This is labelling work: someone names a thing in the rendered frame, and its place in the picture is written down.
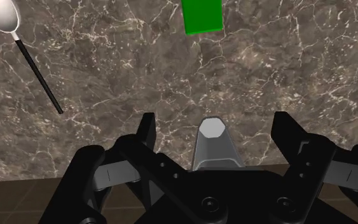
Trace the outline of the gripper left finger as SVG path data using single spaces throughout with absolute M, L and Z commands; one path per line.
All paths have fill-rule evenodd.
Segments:
M 128 184 L 146 212 L 134 224 L 226 224 L 227 202 L 206 178 L 196 177 L 153 151 L 154 113 L 144 113 L 136 134 L 75 154 L 39 224 L 107 224 L 101 208 L 114 185 Z

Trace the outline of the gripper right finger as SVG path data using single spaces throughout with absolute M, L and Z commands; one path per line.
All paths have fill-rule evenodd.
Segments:
M 358 208 L 358 144 L 344 150 L 308 133 L 285 111 L 275 112 L 271 137 L 289 167 L 268 224 L 355 224 L 318 196 L 323 184 L 336 185 Z

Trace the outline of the grey tapered object white cap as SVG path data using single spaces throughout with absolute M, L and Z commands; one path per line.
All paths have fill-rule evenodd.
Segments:
M 191 170 L 245 167 L 226 124 L 218 116 L 202 119 L 198 126 Z

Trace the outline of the green box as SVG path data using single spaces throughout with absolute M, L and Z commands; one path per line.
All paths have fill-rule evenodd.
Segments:
M 223 29 L 222 0 L 181 0 L 187 35 Z

